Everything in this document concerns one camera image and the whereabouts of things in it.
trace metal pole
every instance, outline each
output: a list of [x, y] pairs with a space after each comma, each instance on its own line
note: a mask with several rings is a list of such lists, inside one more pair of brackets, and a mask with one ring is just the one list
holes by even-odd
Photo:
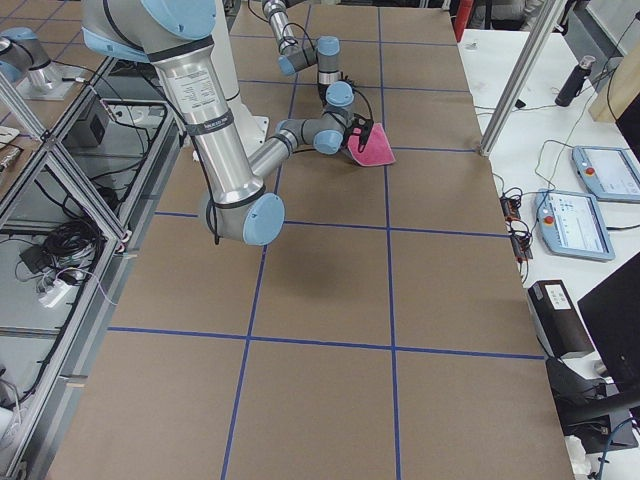
[[533, 69], [536, 60], [540, 56], [540, 52], [551, 34], [553, 27], [556, 25], [560, 12], [564, 7], [564, 0], [547, 0], [542, 7], [540, 16], [536, 21], [533, 30], [529, 34], [527, 42], [522, 48], [520, 57], [516, 62], [516, 66], [511, 72], [509, 81], [502, 92], [502, 96], [498, 101], [496, 110], [491, 117], [489, 125], [484, 132], [478, 151], [481, 155], [488, 157], [491, 150], [498, 141], [500, 132], [504, 128], [509, 114], [513, 109], [520, 92], [524, 88], [524, 84], [529, 78], [529, 74]]
[[0, 73], [0, 100], [5, 101], [9, 110], [33, 138], [39, 139], [42, 137], [45, 132], [44, 125], [26, 106], [18, 91], [13, 88], [13, 85], [2, 73]]

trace white power strip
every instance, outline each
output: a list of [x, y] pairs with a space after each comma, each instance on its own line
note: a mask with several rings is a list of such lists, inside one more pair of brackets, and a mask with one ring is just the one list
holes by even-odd
[[20, 133], [20, 130], [15, 128], [0, 126], [0, 149], [6, 147], [7, 143], [12, 142]]

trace label sticker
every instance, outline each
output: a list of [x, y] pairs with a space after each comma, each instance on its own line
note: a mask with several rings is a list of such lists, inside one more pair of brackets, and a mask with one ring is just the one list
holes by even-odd
[[556, 310], [571, 310], [569, 299], [560, 285], [545, 285], [544, 288], [547, 290], [547, 295], [549, 295], [553, 308]]
[[210, 103], [220, 103], [207, 70], [168, 78], [169, 85], [184, 113], [195, 112]]

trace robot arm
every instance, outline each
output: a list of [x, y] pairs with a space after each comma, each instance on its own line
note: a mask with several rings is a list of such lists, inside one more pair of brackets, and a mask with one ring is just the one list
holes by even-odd
[[262, 0], [262, 11], [276, 37], [278, 66], [284, 75], [293, 75], [316, 63], [316, 45], [313, 41], [301, 46], [293, 34], [293, 24], [287, 16], [287, 8], [304, 0]]
[[36, 34], [25, 27], [0, 32], [0, 71], [12, 83], [26, 75], [33, 87], [43, 92], [53, 90], [62, 82], [62, 74]]
[[282, 228], [284, 206], [265, 192], [263, 178], [298, 145], [337, 151], [352, 119], [353, 95], [340, 82], [320, 119], [285, 121], [248, 159], [211, 61], [215, 17], [212, 0], [85, 0], [83, 32], [99, 53], [154, 65], [212, 187], [202, 213], [207, 225], [216, 235], [265, 245]]

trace black box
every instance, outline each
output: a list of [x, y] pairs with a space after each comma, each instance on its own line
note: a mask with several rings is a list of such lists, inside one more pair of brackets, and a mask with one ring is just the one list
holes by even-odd
[[581, 358], [594, 351], [562, 280], [536, 282], [528, 292], [538, 337], [553, 356]]

